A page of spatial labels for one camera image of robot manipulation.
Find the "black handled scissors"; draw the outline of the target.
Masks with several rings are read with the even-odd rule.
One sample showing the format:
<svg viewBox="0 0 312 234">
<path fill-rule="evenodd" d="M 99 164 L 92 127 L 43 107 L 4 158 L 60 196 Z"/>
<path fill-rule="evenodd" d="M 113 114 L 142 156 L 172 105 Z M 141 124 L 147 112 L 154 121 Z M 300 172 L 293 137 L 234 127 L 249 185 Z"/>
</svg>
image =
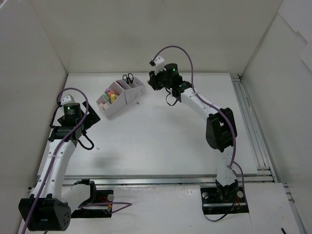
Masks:
<svg viewBox="0 0 312 234">
<path fill-rule="evenodd" d="M 128 85 L 134 82 L 134 75 L 132 73 L 124 74 L 122 76 L 122 80 L 126 82 Z"/>
</svg>

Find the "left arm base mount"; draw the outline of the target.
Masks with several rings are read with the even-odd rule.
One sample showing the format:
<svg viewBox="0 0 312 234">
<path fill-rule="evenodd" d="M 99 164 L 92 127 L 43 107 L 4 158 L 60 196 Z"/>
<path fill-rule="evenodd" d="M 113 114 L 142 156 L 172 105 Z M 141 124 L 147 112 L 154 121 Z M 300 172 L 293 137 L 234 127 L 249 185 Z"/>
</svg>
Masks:
<svg viewBox="0 0 312 234">
<path fill-rule="evenodd" d="M 81 205 L 112 202 L 113 199 L 114 190 L 97 190 L 92 193 L 89 199 L 81 203 Z M 112 205 L 79 208 L 72 213 L 72 218 L 111 218 L 112 209 Z"/>
</svg>

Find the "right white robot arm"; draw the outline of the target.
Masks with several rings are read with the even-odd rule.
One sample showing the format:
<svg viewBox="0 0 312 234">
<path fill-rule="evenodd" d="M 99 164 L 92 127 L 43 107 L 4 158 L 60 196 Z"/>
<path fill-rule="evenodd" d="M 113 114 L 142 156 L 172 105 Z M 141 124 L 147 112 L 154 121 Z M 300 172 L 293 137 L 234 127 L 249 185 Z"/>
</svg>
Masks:
<svg viewBox="0 0 312 234">
<path fill-rule="evenodd" d="M 228 200 L 238 189 L 238 181 L 232 170 L 236 153 L 237 130 L 234 115 L 230 108 L 219 108 L 199 96 L 192 84 L 184 81 L 178 72 L 177 64 L 163 62 L 157 64 L 150 61 L 154 67 L 149 72 L 148 84 L 154 90 L 165 89 L 167 96 L 175 98 L 174 106 L 181 102 L 189 106 L 206 120 L 206 141 L 209 146 L 220 151 L 217 157 L 216 196 L 222 201 Z"/>
</svg>

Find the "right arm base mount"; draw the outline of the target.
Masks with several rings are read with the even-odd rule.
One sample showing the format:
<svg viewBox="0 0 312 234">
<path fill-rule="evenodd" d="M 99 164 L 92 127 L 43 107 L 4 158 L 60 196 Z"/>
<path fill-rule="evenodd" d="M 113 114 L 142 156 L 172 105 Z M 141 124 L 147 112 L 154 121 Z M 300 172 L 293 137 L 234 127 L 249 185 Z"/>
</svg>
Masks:
<svg viewBox="0 0 312 234">
<path fill-rule="evenodd" d="M 239 186 L 227 198 L 217 194 L 216 187 L 201 187 L 202 211 L 205 215 L 225 215 L 249 213 L 243 189 Z"/>
</svg>

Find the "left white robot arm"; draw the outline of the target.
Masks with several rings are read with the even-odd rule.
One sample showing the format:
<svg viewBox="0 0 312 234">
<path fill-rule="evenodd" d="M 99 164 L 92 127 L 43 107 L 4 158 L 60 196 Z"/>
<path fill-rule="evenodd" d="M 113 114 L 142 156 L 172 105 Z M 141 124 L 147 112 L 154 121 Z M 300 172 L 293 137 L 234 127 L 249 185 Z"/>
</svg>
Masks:
<svg viewBox="0 0 312 234">
<path fill-rule="evenodd" d="M 22 233 L 35 231 L 65 231 L 72 212 L 82 202 L 93 204 L 98 197 L 94 183 L 89 180 L 78 181 L 66 194 L 62 186 L 66 170 L 80 137 L 100 118 L 88 101 L 59 102 L 64 115 L 58 119 L 59 125 L 52 127 L 48 138 L 49 151 L 40 178 L 28 198 L 19 202 L 19 212 L 24 220 Z"/>
</svg>

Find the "yellow highlighter marker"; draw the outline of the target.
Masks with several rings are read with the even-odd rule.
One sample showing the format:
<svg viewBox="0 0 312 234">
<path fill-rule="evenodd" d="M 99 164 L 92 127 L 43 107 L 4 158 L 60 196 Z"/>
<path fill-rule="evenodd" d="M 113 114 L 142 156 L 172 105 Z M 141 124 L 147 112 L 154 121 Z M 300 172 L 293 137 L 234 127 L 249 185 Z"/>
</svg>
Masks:
<svg viewBox="0 0 312 234">
<path fill-rule="evenodd" d="M 115 100 L 118 98 L 118 95 L 115 95 L 115 94 L 111 94 L 110 95 L 110 102 L 113 103 L 115 102 Z"/>
</svg>

